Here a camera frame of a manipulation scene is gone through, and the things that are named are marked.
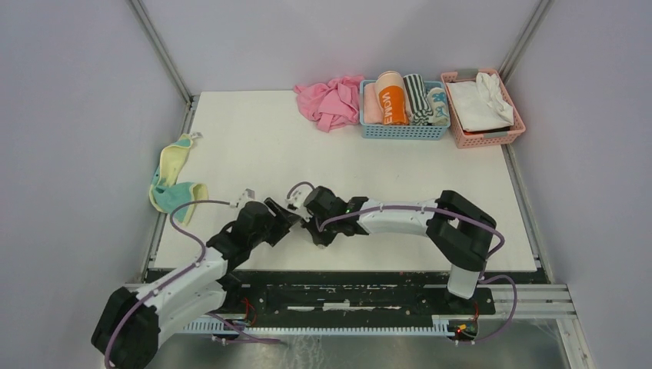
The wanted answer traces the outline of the pale yellow teal towel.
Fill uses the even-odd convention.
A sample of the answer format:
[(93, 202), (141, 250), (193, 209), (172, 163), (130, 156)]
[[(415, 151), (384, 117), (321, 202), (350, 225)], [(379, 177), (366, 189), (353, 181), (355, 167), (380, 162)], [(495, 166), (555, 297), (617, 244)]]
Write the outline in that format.
[(148, 190), (152, 206), (163, 214), (171, 214), (190, 201), (208, 200), (208, 188), (197, 182), (178, 182), (182, 168), (188, 160), (195, 141), (202, 138), (199, 132), (182, 134), (177, 141), (161, 150), (159, 165)]

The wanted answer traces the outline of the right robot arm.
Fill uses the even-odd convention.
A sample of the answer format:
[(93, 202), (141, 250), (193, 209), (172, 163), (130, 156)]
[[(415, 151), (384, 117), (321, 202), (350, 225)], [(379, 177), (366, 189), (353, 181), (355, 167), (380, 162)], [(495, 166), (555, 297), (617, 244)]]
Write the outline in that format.
[(493, 239), (504, 243), (494, 218), (452, 190), (442, 191), (436, 199), (410, 203), (366, 197), (345, 201), (318, 186), (309, 192), (294, 189), (286, 202), (290, 211), (302, 217), (303, 228), (319, 246), (330, 245), (339, 234), (392, 233), (430, 239), (451, 264), (444, 304), (455, 314), (474, 305), (476, 287), (496, 251)]

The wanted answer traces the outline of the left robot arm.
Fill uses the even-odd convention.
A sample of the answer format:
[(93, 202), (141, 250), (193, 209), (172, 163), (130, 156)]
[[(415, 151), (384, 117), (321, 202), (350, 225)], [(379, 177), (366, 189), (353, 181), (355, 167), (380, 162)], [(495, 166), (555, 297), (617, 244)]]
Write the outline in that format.
[(193, 262), (134, 291), (115, 290), (91, 336), (104, 366), (144, 368), (170, 336), (196, 318), (217, 309), (236, 311), (242, 293), (231, 272), (258, 245), (276, 245), (300, 221), (271, 198), (242, 201), (233, 221), (199, 243)]

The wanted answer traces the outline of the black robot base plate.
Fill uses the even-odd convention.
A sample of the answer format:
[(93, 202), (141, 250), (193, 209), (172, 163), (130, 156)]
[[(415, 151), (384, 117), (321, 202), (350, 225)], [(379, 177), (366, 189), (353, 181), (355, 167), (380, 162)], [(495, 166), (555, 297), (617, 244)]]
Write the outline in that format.
[(469, 301), (446, 289), (446, 272), (246, 271), (217, 312), (254, 327), (425, 327), (435, 315), (494, 315), (497, 295)]

